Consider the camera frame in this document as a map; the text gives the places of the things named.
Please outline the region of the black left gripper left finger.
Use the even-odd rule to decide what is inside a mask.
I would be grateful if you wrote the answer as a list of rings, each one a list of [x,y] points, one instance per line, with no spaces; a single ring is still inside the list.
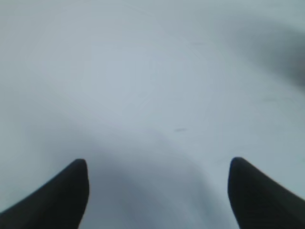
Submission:
[[[87,163],[76,159],[0,214],[2,229],[77,229],[90,193]]]

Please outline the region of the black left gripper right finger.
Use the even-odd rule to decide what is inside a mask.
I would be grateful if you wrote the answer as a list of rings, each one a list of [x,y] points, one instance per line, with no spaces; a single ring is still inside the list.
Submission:
[[[242,157],[230,163],[227,192],[241,229],[305,227],[305,201]]]

